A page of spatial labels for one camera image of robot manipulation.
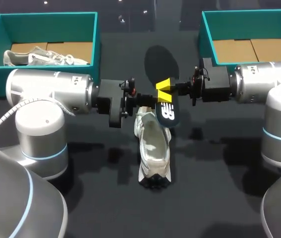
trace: nb logo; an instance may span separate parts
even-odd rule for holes
[[[174,120],[175,113],[174,113],[174,105],[170,103],[161,103],[161,114],[164,118]]]

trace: sneaker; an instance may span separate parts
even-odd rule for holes
[[[145,187],[166,187],[171,183],[169,129],[159,124],[150,108],[140,107],[134,134],[140,140],[139,182]]]
[[[60,55],[53,51],[46,51],[36,46],[28,53],[15,53],[5,51],[3,54],[3,65],[86,65],[88,62],[76,59],[72,55]]]

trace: cardboard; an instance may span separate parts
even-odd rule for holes
[[[281,39],[251,39],[259,62],[281,61]]]
[[[12,44],[11,45],[11,51],[16,53],[29,53],[31,50],[33,50],[36,46],[39,46],[42,49],[47,48],[48,43],[23,43],[23,44]]]
[[[219,63],[281,61],[281,39],[213,41]]]
[[[93,42],[58,42],[58,43],[25,43],[12,44],[11,51],[16,53],[28,53],[36,46],[54,51],[60,55],[72,55],[74,58],[85,60],[91,63]]]
[[[213,41],[219,63],[257,62],[250,40]]]
[[[74,58],[91,63],[93,43],[92,42],[63,42],[48,43],[48,51],[54,51],[60,55],[72,55]]]

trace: teal box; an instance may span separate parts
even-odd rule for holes
[[[90,65],[4,66],[3,54],[13,43],[93,42]],[[0,14],[0,97],[16,68],[90,74],[99,82],[100,33],[97,12]]]
[[[215,66],[225,65],[230,72],[237,64],[255,63],[220,63],[213,41],[231,39],[281,39],[281,9],[202,12],[198,38],[200,57],[212,58]]]

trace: white cable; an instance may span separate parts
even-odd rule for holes
[[[26,100],[23,100],[21,101],[20,103],[16,104],[15,106],[13,106],[5,115],[3,115],[1,118],[0,118],[0,125],[3,124],[3,122],[5,120],[8,119],[8,117],[10,117],[11,115],[13,115],[18,109],[20,109],[21,107],[29,104],[29,103],[33,103],[33,102],[38,102],[38,101],[49,101],[49,102],[52,102],[52,103],[55,103],[57,104],[61,109],[62,111],[65,113],[65,114],[68,114],[70,116],[75,116],[74,113],[70,112],[64,105],[62,105],[62,103],[60,103],[59,101],[57,101],[56,99],[53,99],[53,98],[32,98],[32,99],[26,99]]]

